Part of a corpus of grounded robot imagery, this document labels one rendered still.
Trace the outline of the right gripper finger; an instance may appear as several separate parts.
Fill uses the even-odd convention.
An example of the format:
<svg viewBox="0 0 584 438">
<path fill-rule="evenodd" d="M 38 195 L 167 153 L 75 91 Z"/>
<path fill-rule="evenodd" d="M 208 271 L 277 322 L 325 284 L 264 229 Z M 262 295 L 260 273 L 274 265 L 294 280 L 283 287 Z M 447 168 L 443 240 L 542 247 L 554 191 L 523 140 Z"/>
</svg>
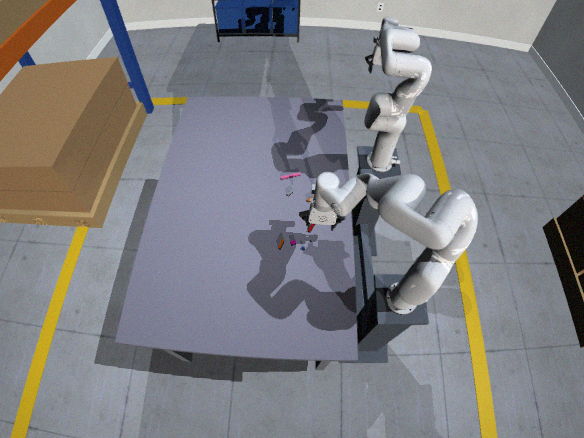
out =
<svg viewBox="0 0 584 438">
<path fill-rule="evenodd" d="M 372 73 L 372 68 L 373 68 L 372 66 L 374 65 L 372 63 L 372 60 L 369 61 L 369 59 L 371 59 L 371 58 L 373 58 L 373 54 L 365 57 L 365 60 L 366 60 L 367 64 L 370 66 L 369 69 L 368 69 L 368 71 L 370 71 L 370 74 Z"/>
</svg>

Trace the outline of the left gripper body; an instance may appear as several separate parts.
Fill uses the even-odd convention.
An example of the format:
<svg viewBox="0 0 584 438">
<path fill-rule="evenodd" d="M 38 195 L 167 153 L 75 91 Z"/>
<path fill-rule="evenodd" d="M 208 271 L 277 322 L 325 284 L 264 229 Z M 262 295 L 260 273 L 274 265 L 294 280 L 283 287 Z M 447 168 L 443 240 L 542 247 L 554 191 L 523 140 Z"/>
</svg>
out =
<svg viewBox="0 0 584 438">
<path fill-rule="evenodd" d="M 327 212 L 322 212 L 316 209 L 313 205 L 314 202 L 311 202 L 308 214 L 308 222 L 312 224 L 321 224 L 321 225 L 334 225 L 336 223 L 337 214 L 331 210 Z"/>
</svg>

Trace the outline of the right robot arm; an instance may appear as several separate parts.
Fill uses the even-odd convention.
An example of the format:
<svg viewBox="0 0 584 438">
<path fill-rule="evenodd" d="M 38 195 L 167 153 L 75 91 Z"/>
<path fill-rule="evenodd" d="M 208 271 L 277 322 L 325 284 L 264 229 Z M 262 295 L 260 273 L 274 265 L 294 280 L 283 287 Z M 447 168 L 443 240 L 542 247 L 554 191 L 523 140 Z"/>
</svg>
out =
<svg viewBox="0 0 584 438">
<path fill-rule="evenodd" d="M 397 157 L 392 156 L 396 143 L 406 125 L 406 115 L 426 87 L 432 70 L 425 57 L 393 52 L 411 53 L 420 46 L 420 38 L 413 28 L 395 25 L 398 25 L 397 19 L 385 17 L 379 36 L 373 39 L 381 49 L 384 74 L 408 78 L 395 88 L 394 93 L 375 93 L 365 115 L 366 128 L 379 131 L 373 151 L 367 157 L 368 165 L 379 172 L 388 171 L 393 163 L 400 164 L 400 160 L 394 160 Z"/>
</svg>

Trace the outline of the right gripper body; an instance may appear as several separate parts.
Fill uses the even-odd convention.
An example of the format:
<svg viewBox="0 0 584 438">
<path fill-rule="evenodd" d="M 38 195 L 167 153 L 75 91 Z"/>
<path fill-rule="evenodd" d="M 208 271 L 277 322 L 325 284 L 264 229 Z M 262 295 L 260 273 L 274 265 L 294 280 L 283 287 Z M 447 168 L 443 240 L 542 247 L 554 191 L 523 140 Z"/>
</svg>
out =
<svg viewBox="0 0 584 438">
<path fill-rule="evenodd" d="M 380 49 L 380 46 L 377 43 L 375 45 L 374 50 L 373 50 L 372 63 L 374 65 L 382 65 L 382 63 L 381 63 L 381 49 Z"/>
</svg>

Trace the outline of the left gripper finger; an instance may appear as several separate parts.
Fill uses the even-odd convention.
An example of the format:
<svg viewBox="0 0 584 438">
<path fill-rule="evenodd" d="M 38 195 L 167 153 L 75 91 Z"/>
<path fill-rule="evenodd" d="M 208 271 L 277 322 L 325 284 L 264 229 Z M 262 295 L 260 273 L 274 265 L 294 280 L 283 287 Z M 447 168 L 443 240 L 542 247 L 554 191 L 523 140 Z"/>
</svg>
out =
<svg viewBox="0 0 584 438">
<path fill-rule="evenodd" d="M 302 220 L 306 221 L 306 226 L 308 226 L 308 229 L 309 229 L 310 223 L 308 222 L 308 214 L 309 214 L 309 210 L 299 212 L 299 216 L 302 218 Z"/>
<path fill-rule="evenodd" d="M 335 228 L 335 226 L 338 223 L 341 223 L 343 220 L 345 220 L 345 216 L 339 216 L 339 215 L 337 215 L 336 223 L 334 225 L 331 225 L 331 231 L 333 231 L 333 229 Z"/>
</svg>

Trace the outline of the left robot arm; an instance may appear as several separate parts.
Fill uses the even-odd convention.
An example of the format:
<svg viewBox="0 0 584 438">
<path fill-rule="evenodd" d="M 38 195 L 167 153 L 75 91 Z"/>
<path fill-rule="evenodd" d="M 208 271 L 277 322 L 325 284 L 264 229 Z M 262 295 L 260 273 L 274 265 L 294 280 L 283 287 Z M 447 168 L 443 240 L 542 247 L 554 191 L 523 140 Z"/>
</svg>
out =
<svg viewBox="0 0 584 438">
<path fill-rule="evenodd" d="M 425 196 L 426 186 L 417 175 L 379 179 L 366 173 L 353 176 L 338 187 L 335 174 L 321 173 L 316 184 L 312 184 L 314 197 L 310 201 L 319 211 L 333 210 L 346 216 L 366 195 L 368 203 L 378 209 L 388 224 L 428 247 L 404 278 L 386 293 L 388 306 L 398 314 L 408 314 L 427 302 L 474 237 L 478 215 L 472 198 L 461 189 L 448 190 L 423 217 L 415 210 Z"/>
</svg>

